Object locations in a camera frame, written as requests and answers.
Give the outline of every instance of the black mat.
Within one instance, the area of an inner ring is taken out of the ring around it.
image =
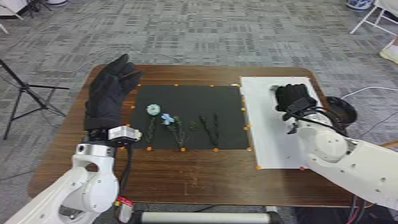
[[[157,104],[161,114],[179,116],[186,135],[186,149],[212,149],[207,135],[198,121],[204,116],[212,133],[212,114],[218,115],[218,148],[244,149],[248,147],[246,131],[243,130],[244,118],[241,112],[239,89],[232,86],[141,86],[138,88],[134,110],[131,115],[131,127],[147,132],[150,116],[145,112],[148,104]],[[195,121],[196,130],[188,131],[189,121]],[[175,140],[166,128],[161,125],[161,118],[156,117],[156,131],[152,148],[177,149]],[[143,138],[134,148],[145,148]]]

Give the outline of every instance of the small blue item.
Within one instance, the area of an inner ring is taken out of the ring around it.
[[[163,119],[163,125],[170,125],[170,123],[173,123],[173,118],[170,117],[168,114],[161,115],[161,119]]]
[[[353,10],[365,10],[371,7],[372,0],[346,0],[346,7]]]

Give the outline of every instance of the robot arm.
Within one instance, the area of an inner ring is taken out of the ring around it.
[[[294,105],[292,117],[303,118],[296,119],[294,130],[307,148],[305,161],[310,170],[365,201],[398,209],[398,153],[365,141],[344,137],[326,127],[333,123],[330,118],[319,113],[305,115],[305,103],[294,102],[289,102]]]
[[[129,127],[109,129],[108,134],[109,141],[122,145],[129,145],[141,135]],[[6,224],[86,224],[93,222],[111,206],[118,192],[113,154],[115,147],[101,144],[77,144],[72,168],[10,217]],[[95,172],[86,171],[88,164],[95,165]],[[76,214],[63,216],[58,212],[60,206],[77,211]]]

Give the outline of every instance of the white paper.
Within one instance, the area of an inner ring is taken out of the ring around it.
[[[287,135],[292,119],[291,122],[284,122],[284,113],[275,110],[275,87],[287,84],[305,84],[308,95],[319,104],[307,77],[241,77],[252,147],[260,169],[298,169],[307,167],[305,148],[298,141],[298,135]]]

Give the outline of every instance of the wooden table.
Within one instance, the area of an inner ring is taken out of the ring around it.
[[[239,76],[305,76],[323,99],[314,76],[303,68],[138,65],[141,85],[230,85]],[[83,113],[88,84],[101,70],[90,72],[67,118],[29,182],[35,196],[70,168],[74,146],[83,136]],[[122,105],[127,123],[136,90]],[[120,174],[125,152],[117,153]],[[227,205],[330,206],[349,205],[349,193],[312,172],[255,170],[253,152],[246,150],[134,150],[125,196],[136,202]]]

